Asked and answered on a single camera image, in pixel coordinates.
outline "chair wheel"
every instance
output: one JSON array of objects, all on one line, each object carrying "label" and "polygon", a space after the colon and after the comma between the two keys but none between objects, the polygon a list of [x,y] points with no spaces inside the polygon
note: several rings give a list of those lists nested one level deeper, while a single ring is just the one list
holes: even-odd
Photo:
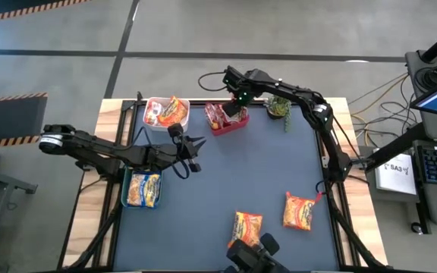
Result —
[{"label": "chair wheel", "polygon": [[421,228],[421,224],[420,223],[414,222],[414,223],[410,224],[410,229],[415,234],[423,235],[423,229]]}]

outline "yellow black hazard tape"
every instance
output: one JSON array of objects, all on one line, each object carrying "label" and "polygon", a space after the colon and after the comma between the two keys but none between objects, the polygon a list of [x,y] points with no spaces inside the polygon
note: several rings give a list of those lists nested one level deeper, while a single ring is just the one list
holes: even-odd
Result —
[{"label": "yellow black hazard tape", "polygon": [[0,140],[0,147],[22,145],[22,144],[28,144],[28,143],[37,143],[38,141],[39,141],[39,136],[12,137],[10,139]]},{"label": "yellow black hazard tape", "polygon": [[0,13],[0,20],[8,19],[8,18],[16,17],[16,16],[21,16],[21,15],[25,15],[25,14],[32,14],[32,13],[39,12],[39,11],[47,11],[47,10],[51,10],[53,8],[60,8],[60,7],[78,4],[78,3],[83,3],[83,2],[88,2],[88,1],[91,1],[91,0],[62,0],[62,1],[54,2],[54,3],[48,3],[46,5],[39,5],[36,7],[30,7],[30,8],[22,8],[22,9],[19,9],[16,11],[8,11],[8,12]]},{"label": "yellow black hazard tape", "polygon": [[[30,98],[42,98],[48,97],[49,94],[45,92],[34,93],[34,94],[25,94],[25,95],[16,95],[16,96],[5,96],[0,97],[0,102],[14,100],[14,99],[30,99]],[[37,143],[39,141],[40,135],[37,136],[20,136],[20,137],[12,137],[9,139],[0,140],[0,147],[3,146],[14,146],[14,145],[22,145],[29,143]]]},{"label": "yellow black hazard tape", "polygon": [[13,100],[13,99],[30,99],[30,98],[38,98],[38,97],[48,97],[49,94],[45,92],[41,93],[34,93],[34,94],[25,94],[25,95],[16,95],[16,96],[6,96],[6,97],[0,97],[0,102],[6,101],[6,100]]}]

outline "ramen packet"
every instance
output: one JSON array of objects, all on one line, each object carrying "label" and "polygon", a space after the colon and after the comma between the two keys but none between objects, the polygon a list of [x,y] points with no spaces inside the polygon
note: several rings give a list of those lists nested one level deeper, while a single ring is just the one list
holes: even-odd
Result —
[{"label": "ramen packet", "polygon": [[170,103],[165,107],[163,112],[158,116],[159,123],[168,127],[180,123],[188,114],[188,109],[175,96],[171,97]]},{"label": "ramen packet", "polygon": [[262,215],[235,212],[234,230],[232,231],[232,240],[228,243],[228,247],[231,247],[237,239],[241,239],[250,247],[259,245],[259,232],[262,224]]},{"label": "ramen packet", "polygon": [[284,227],[311,231],[311,220],[313,218],[315,202],[315,200],[292,196],[289,192],[286,192],[286,206],[282,225]]},{"label": "ramen packet", "polygon": [[127,194],[127,204],[154,209],[158,205],[160,190],[160,174],[133,173]]}]

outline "black floor line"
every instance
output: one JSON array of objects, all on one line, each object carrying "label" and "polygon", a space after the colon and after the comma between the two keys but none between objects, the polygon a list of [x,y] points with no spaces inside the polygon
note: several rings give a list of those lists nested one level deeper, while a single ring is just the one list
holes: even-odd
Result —
[{"label": "black floor line", "polygon": [[199,52],[125,52],[125,58],[176,58],[176,59],[232,59],[274,61],[368,61],[404,63],[404,57],[347,56],[347,55],[286,55],[256,53],[199,53]]},{"label": "black floor line", "polygon": [[208,53],[208,52],[126,52],[130,28],[121,41],[119,51],[84,51],[84,50],[27,50],[0,49],[0,55],[22,56],[73,56],[73,57],[121,57],[121,58],[177,58],[177,59],[232,59],[232,60],[276,60],[276,61],[369,61],[369,62],[405,62],[404,57],[394,56],[349,56],[349,55],[293,55],[260,53]]},{"label": "black floor line", "polygon": [[0,49],[0,55],[22,56],[114,57],[117,54],[111,51]]},{"label": "black floor line", "polygon": [[112,67],[111,76],[107,87],[105,88],[104,99],[111,99],[112,93],[114,93],[115,83],[118,80],[119,70],[121,69],[122,58],[124,51],[126,50],[127,41],[129,41],[130,31],[133,28],[134,16],[137,13],[137,5],[140,0],[133,0],[133,4],[130,7],[129,15],[127,16],[126,27],[122,33],[121,43],[119,44],[118,55],[115,57],[114,66]]}]

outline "orange food packet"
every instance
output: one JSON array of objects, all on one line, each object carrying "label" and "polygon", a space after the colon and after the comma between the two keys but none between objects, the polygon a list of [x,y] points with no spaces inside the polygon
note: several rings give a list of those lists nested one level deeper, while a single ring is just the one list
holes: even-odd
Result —
[{"label": "orange food packet", "polygon": [[311,231],[314,205],[315,200],[292,196],[289,192],[286,192],[286,207],[282,225]]},{"label": "orange food packet", "polygon": [[188,114],[188,109],[175,96],[171,97],[170,103],[165,107],[163,112],[158,116],[159,123],[168,127],[181,120]]},{"label": "orange food packet", "polygon": [[262,224],[262,215],[235,212],[234,230],[232,233],[232,240],[230,243],[228,243],[228,247],[231,247],[236,239],[241,239],[251,247],[258,245],[259,232]]}]

